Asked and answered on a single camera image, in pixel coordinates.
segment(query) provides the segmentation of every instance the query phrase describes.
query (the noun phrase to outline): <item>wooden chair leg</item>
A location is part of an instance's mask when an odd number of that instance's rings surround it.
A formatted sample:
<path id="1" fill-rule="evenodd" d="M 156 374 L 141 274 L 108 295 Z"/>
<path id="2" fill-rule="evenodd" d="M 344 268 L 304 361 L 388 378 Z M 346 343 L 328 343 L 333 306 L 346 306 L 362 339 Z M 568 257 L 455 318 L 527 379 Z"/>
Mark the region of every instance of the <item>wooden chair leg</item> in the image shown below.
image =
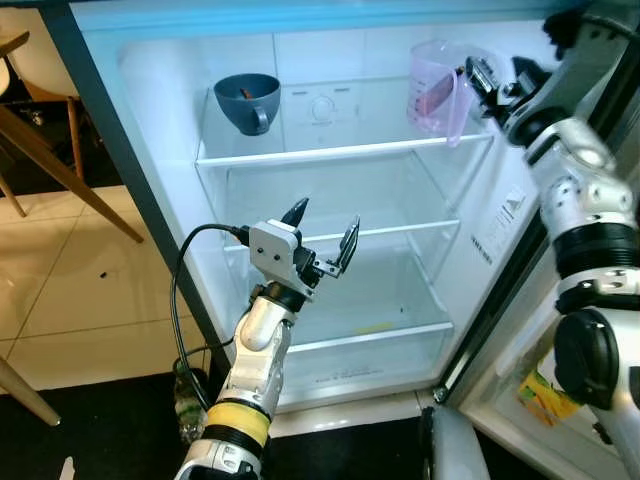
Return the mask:
<path id="1" fill-rule="evenodd" d="M 13 208 L 16 209 L 16 212 L 18 212 L 18 215 L 20 215 L 21 217 L 26 217 L 27 214 L 18 203 L 18 200 L 16 200 L 16 197 L 13 195 L 13 192 L 11 191 L 9 184 L 6 182 L 6 180 L 2 175 L 0 175 L 0 190 L 2 190 L 2 193 L 4 193 L 4 196 L 7 197 L 7 200 L 9 200 L 9 203 L 13 205 Z"/>
<path id="2" fill-rule="evenodd" d="M 80 131 L 76 104 L 73 97 L 67 97 L 67 114 L 69 115 L 69 130 L 71 132 L 71 148 L 73 149 L 73 161 L 76 164 L 76 175 L 84 180 L 84 166 L 82 164 L 82 152 L 80 150 Z"/>
<path id="3" fill-rule="evenodd" d="M 1 357 L 0 385 L 9 392 L 13 398 L 40 417 L 45 423 L 52 427 L 60 423 L 60 415 Z"/>
<path id="4" fill-rule="evenodd" d="M 0 106 L 0 134 L 4 135 L 55 180 L 87 202 L 89 206 L 100 215 L 136 242 L 142 243 L 143 238 L 131 228 L 122 217 L 114 212 L 109 205 L 104 203 L 104 201 L 82 180 L 75 176 L 71 170 L 65 167 L 53 153 L 36 140 L 35 137 L 38 136 L 37 132 L 3 106 Z"/>

